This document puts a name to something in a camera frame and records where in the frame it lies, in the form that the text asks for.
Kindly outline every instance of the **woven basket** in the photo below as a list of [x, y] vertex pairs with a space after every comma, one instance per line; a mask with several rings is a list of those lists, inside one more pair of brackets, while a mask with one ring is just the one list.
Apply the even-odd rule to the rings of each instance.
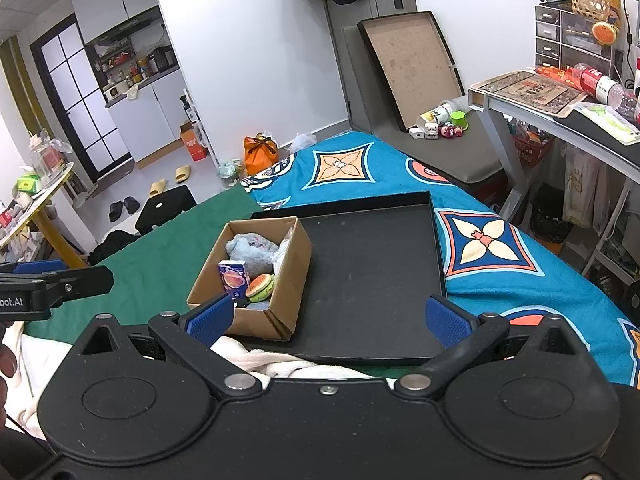
[[611, 0], [571, 0], [571, 5], [576, 14], [604, 22], [609, 16]]
[[533, 168], [543, 158], [545, 158], [545, 155], [549, 152], [555, 140], [556, 138], [552, 137], [544, 144], [540, 144], [539, 142], [533, 142], [529, 139], [521, 139], [520, 137], [513, 136], [513, 142], [516, 145], [518, 157], [520, 158], [521, 163], [529, 168]]

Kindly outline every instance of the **blue gripper pad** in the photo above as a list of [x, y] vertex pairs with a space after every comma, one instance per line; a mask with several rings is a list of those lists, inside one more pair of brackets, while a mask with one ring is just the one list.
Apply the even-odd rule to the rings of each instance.
[[234, 302], [228, 294], [214, 298], [180, 316], [180, 327], [210, 348], [234, 320]]
[[478, 328], [478, 318], [442, 296], [431, 296], [424, 309], [427, 328], [444, 348], [457, 345]]
[[62, 260], [39, 260], [37, 262], [15, 264], [11, 272], [14, 274], [41, 274], [43, 272], [57, 272], [58, 270], [67, 269], [68, 267]]

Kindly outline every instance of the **green bedsheet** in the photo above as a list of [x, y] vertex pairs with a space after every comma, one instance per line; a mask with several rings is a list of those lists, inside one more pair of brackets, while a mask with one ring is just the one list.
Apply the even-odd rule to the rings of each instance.
[[25, 332], [73, 343], [101, 312], [120, 324], [143, 324], [163, 310], [186, 312], [187, 295], [225, 223], [255, 211], [260, 207], [242, 186], [210, 198], [101, 262], [113, 272], [109, 294], [65, 303]]

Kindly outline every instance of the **range hood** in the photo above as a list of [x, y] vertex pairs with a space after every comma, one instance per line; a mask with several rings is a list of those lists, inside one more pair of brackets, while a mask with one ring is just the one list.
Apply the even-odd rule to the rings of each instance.
[[161, 18], [162, 14], [160, 14], [160, 7], [151, 7], [150, 9], [144, 10], [143, 12], [140, 12], [140, 14], [135, 15], [133, 18], [129, 18], [126, 22], [122, 22], [112, 29], [107, 30], [107, 32], [101, 34], [90, 43], [100, 46], [109, 46], [110, 44], [123, 40], [134, 32], [147, 28], [151, 23], [156, 22]]

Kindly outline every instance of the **screw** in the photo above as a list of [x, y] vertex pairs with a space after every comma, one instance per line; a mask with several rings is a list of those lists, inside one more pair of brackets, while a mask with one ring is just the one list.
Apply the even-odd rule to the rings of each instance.
[[255, 384], [255, 377], [249, 374], [231, 374], [225, 378], [227, 388], [248, 390]]
[[426, 390], [431, 386], [431, 378], [422, 374], [407, 374], [400, 378], [400, 386], [407, 390]]
[[324, 386], [320, 386], [320, 393], [323, 395], [335, 395], [338, 393], [338, 386], [325, 384]]

